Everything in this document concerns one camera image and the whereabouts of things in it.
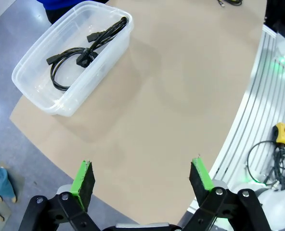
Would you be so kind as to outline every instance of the gray floor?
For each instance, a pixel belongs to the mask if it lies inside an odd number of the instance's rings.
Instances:
[[[32,196],[53,197],[59,186],[72,181],[9,120],[21,97],[20,91],[12,83],[12,71],[49,26],[44,9],[36,0],[17,0],[0,17],[0,161],[13,167],[26,178],[19,203],[8,203],[13,214],[5,226],[5,231],[18,230]],[[95,196],[91,200],[89,214],[101,229],[118,222],[133,222]],[[59,230],[72,229],[63,226]]]

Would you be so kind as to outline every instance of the screw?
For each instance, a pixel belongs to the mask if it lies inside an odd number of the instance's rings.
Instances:
[[[243,191],[243,192],[242,192],[242,195],[243,195],[244,197],[249,197],[248,191]]]
[[[216,194],[217,195],[223,195],[223,190],[222,189],[216,189]]]
[[[66,201],[68,198],[69,198],[69,195],[68,194],[64,194],[62,195],[61,197],[64,201]]]
[[[38,199],[37,199],[37,203],[38,204],[41,204],[43,202],[43,198],[42,197],[39,197]]]

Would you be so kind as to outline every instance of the person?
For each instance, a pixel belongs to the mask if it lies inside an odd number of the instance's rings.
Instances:
[[[46,11],[48,21],[54,24],[66,12],[85,0],[37,0],[41,2]],[[107,3],[108,0],[94,0],[100,3]]]

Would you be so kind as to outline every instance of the clear plastic bin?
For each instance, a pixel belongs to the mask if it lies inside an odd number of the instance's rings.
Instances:
[[[78,55],[69,58],[59,68],[55,80],[71,87],[66,92],[57,90],[52,84],[51,66],[46,59],[69,48],[89,47],[91,43],[88,43],[87,35],[108,29],[123,16],[128,18],[128,24],[111,42],[100,48],[99,55],[87,68],[76,64]],[[94,1],[84,1],[35,42],[13,70],[12,81],[44,112],[71,116],[128,48],[133,28],[129,13]]]

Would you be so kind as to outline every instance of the beige tabletop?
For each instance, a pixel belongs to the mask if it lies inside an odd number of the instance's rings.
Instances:
[[[133,16],[130,47],[72,117],[22,97],[11,120],[94,194],[139,223],[177,223],[194,198],[190,161],[210,169],[249,82],[266,0],[111,0]]]

